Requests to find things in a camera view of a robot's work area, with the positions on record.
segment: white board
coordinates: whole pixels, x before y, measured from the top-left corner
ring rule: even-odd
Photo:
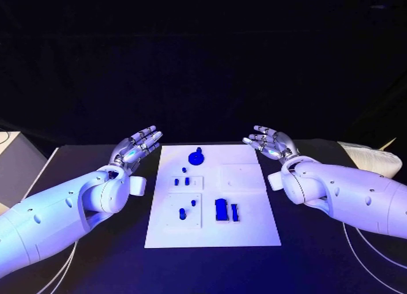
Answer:
[[[187,159],[197,147],[204,161],[194,166]],[[190,178],[187,186],[184,177]],[[199,207],[190,206],[193,197],[200,198]],[[219,198],[227,202],[226,222],[214,220]],[[230,204],[236,204],[237,222]],[[178,219],[180,208],[184,220]],[[279,245],[253,149],[248,145],[162,146],[144,248]]]

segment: wire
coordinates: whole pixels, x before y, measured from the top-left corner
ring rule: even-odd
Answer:
[[[341,225],[343,225],[343,232],[344,232],[346,241],[347,241],[347,244],[348,244],[348,247],[350,247],[350,250],[351,250],[353,256],[356,257],[356,260],[357,260],[357,262],[360,263],[361,267],[364,268],[366,272],[370,274],[370,276],[377,280],[377,282],[379,282],[386,288],[389,288],[395,293],[397,293],[397,294],[403,294],[402,292],[399,292],[397,290],[395,290],[390,286],[387,286],[387,284],[383,283],[383,281],[382,281],[382,280],[373,275],[373,273],[369,271],[369,269],[364,267],[364,265],[363,265],[360,259],[357,258],[357,255],[356,255],[356,253],[354,253],[353,247],[351,247],[351,245],[350,245],[350,241],[348,241],[348,237],[347,237],[347,233],[346,233],[344,223],[341,223]]]
[[[2,130],[1,128],[0,128],[0,130],[4,131],[5,135],[7,135],[5,139],[0,142],[0,144],[2,144],[8,140],[10,134],[8,134],[8,131]]]
[[[66,274],[66,271],[67,271],[67,268],[69,268],[70,261],[72,261],[72,257],[73,257],[73,253],[75,253],[76,243],[77,243],[77,241],[75,241],[75,244],[73,244],[73,248],[72,248],[72,251],[70,251],[69,257],[67,257],[67,259],[66,259],[66,262],[64,262],[63,266],[62,266],[60,269],[59,269],[59,272],[56,273],[56,275],[53,276],[53,279],[46,283],[46,286],[43,286],[41,290],[40,290],[36,294],[40,294],[40,293],[46,290],[46,288],[50,286],[51,282],[56,280],[59,274],[62,273],[62,270],[66,268],[66,270],[64,270],[64,272],[63,272],[63,275],[62,275],[62,278],[63,278],[63,276],[64,276],[64,274]]]
[[[390,263],[393,263],[396,266],[402,267],[407,269],[407,266],[396,263],[390,258],[387,258],[386,256],[383,256],[383,254],[377,251],[377,249],[370,245],[370,242],[366,240],[364,236],[361,235],[360,231],[357,230],[357,228],[354,228],[357,233],[360,234],[360,238],[364,240],[364,243],[369,245],[369,247],[374,250],[374,252],[377,252],[377,255]]]

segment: blue object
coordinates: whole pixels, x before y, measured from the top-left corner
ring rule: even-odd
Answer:
[[[222,198],[214,200],[214,211],[214,220],[227,221],[227,202]]]
[[[232,204],[232,221],[239,221],[239,216],[236,215],[236,204]]]
[[[201,154],[201,149],[200,147],[197,147],[196,152],[190,153],[188,155],[188,162],[193,165],[199,165],[200,163],[203,163],[203,154]]]
[[[183,208],[178,209],[178,219],[183,221],[186,219],[186,211]]]

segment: dark table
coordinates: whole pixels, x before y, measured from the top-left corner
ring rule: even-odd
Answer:
[[[315,139],[297,140],[295,144],[299,153],[321,163],[354,167],[337,143]],[[60,147],[30,194],[105,165],[112,147]],[[259,153],[282,245],[144,249],[158,156],[160,148],[147,156],[135,172],[147,178],[144,196],[129,196],[121,212],[79,239],[56,293],[392,293],[360,267],[341,223],[317,209],[294,205],[282,190],[271,190],[266,176],[279,170],[279,164]],[[370,271],[407,293],[407,270],[376,255],[353,228],[347,227],[347,231]],[[407,240],[364,235],[376,248],[407,264]],[[0,293],[36,293],[64,263],[70,248],[8,274],[0,280]]]

